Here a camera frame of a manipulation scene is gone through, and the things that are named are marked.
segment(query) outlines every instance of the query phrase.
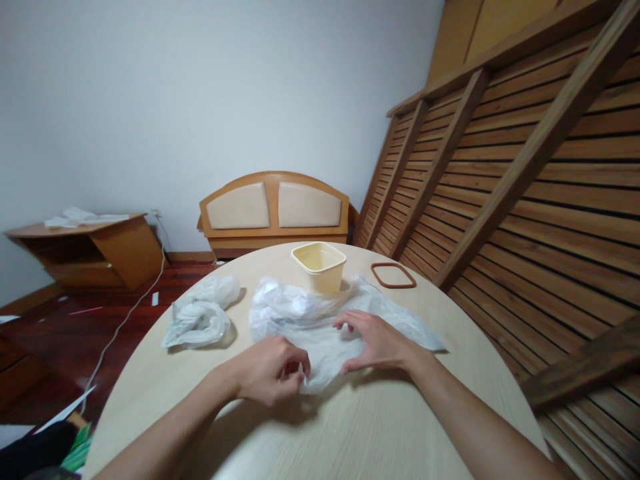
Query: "white plastic bag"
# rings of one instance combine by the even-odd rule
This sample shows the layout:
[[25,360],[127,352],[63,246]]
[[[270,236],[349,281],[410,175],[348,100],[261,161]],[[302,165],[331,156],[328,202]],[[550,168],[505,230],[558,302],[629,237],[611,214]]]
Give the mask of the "white plastic bag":
[[410,311],[386,298],[360,275],[347,291],[317,295],[264,277],[258,283],[249,312],[249,328],[256,342],[270,335],[284,335],[309,353],[311,378],[301,393],[319,393],[340,373],[346,360],[363,350],[362,337],[333,328],[335,318],[347,310],[362,310],[382,317],[404,336],[429,350],[444,344]]
[[240,296],[236,277],[208,277],[183,298],[173,302],[173,319],[162,341],[164,348],[184,345],[194,349],[222,340],[231,320],[225,309]]

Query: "oval table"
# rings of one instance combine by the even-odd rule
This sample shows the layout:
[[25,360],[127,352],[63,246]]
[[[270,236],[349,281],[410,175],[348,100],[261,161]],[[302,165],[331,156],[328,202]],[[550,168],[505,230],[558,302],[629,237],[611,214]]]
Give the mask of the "oval table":
[[[166,310],[136,348],[116,382],[97,426],[83,478],[90,479],[120,450],[158,420],[217,364],[251,344],[247,313],[260,278],[291,285],[304,272],[290,256],[305,242],[250,253],[211,275],[236,275],[243,292],[228,308],[233,322],[222,345],[168,353],[160,347],[171,319]],[[548,455],[518,384],[474,322],[446,294],[411,271],[414,289],[386,289],[371,264],[377,253],[332,244],[347,256],[343,279],[364,276],[388,298],[418,314],[446,344],[440,361],[468,388]],[[406,283],[393,267],[387,283]],[[415,386],[395,371],[340,377],[321,395],[300,395],[270,411],[246,401],[222,410],[185,478],[389,479],[471,478],[447,434]]]

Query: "green object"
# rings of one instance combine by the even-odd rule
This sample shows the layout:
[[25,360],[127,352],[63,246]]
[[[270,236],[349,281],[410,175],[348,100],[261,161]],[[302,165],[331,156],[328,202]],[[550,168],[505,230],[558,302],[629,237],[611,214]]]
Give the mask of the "green object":
[[91,424],[88,424],[75,436],[71,451],[62,462],[62,468],[70,472],[75,472],[85,464],[91,441],[93,440],[93,435],[89,435],[90,427]]

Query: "yellow plastic container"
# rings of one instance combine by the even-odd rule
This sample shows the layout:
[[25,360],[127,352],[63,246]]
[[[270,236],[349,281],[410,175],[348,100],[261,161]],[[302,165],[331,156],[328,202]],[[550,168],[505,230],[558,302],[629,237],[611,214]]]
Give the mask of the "yellow plastic container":
[[305,290],[314,293],[340,291],[347,256],[325,242],[313,242],[291,250],[291,257],[306,272]]

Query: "cushioned headboard panel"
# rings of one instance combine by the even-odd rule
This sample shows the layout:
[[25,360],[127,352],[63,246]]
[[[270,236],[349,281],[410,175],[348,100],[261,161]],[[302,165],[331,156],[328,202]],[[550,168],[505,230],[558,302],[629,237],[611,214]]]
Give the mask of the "cushioned headboard panel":
[[340,225],[341,208],[342,200],[330,193],[300,183],[280,182],[280,227],[336,227]]
[[207,204],[211,228],[268,228],[269,205],[264,182],[228,191]]

